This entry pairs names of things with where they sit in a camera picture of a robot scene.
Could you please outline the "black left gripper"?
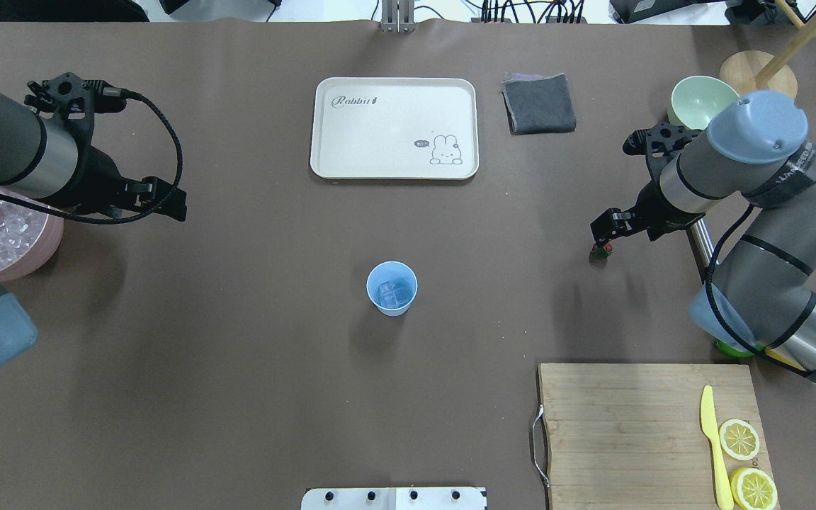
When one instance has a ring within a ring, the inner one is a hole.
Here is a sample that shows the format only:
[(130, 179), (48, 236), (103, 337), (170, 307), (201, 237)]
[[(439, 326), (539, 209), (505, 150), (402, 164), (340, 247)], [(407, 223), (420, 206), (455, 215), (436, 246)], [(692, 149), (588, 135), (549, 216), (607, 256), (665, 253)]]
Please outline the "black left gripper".
[(68, 211), (77, 215), (122, 217), (123, 213), (158, 214), (185, 222), (186, 193), (158, 177), (133, 181), (120, 175), (115, 161), (84, 146), (68, 191)]

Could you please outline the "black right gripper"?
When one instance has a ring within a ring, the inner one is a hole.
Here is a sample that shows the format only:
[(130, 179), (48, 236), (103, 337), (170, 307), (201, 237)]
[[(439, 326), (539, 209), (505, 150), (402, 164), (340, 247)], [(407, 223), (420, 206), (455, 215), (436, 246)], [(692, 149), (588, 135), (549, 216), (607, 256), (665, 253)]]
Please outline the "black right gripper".
[(589, 224), (594, 248), (602, 248), (613, 239), (629, 237), (641, 230), (653, 242), (684, 229), (684, 212), (669, 203), (657, 184), (645, 184), (637, 196), (631, 212), (607, 209)]

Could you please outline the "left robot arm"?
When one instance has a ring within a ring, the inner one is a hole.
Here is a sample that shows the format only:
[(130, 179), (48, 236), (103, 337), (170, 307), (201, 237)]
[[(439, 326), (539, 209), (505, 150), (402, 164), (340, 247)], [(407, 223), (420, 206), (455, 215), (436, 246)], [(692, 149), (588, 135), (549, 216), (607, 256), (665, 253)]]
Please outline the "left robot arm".
[[(149, 215), (184, 222), (181, 142), (153, 101), (72, 72), (27, 86), (22, 103), (0, 93), (0, 200), (86, 224), (127, 224)], [(122, 112), (130, 100), (148, 106), (167, 129), (177, 165), (172, 181), (126, 178), (94, 147), (95, 116)], [(31, 317), (0, 284), (0, 367), (27, 351), (37, 336)]]

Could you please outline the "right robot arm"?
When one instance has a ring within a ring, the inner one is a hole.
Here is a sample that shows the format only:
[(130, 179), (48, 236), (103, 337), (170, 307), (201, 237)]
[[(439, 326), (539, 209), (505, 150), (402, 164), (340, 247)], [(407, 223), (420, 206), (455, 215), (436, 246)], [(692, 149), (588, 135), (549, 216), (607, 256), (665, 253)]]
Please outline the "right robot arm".
[(686, 230), (732, 194), (747, 201), (746, 230), (716, 243), (703, 289), (689, 306), (694, 323), (732, 356), (761, 356), (816, 385), (816, 143), (808, 119), (779, 91), (756, 90), (691, 130), (657, 123), (635, 130), (624, 152), (645, 158), (650, 180), (635, 205), (591, 223), (594, 249), (647, 233), (651, 241)]

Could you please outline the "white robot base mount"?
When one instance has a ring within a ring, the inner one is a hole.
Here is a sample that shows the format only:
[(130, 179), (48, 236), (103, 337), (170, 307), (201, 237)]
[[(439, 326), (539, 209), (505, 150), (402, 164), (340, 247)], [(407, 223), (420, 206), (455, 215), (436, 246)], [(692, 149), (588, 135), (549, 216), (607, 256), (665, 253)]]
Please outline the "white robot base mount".
[(479, 487), (314, 488), (305, 492), (301, 509), (488, 509)]

